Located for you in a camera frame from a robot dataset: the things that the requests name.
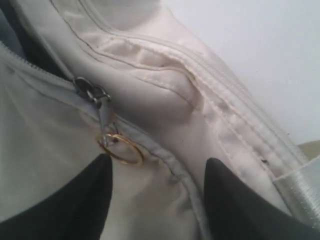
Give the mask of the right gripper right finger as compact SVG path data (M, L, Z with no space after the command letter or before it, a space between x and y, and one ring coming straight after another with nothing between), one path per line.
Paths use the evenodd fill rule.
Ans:
M244 184L219 159L209 158L204 205L215 240L318 240L316 230L285 214Z

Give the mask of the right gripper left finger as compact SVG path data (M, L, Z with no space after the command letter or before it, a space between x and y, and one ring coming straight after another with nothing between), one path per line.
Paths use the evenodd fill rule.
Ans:
M113 191L113 164L99 155L68 184L0 224L2 240L98 240Z

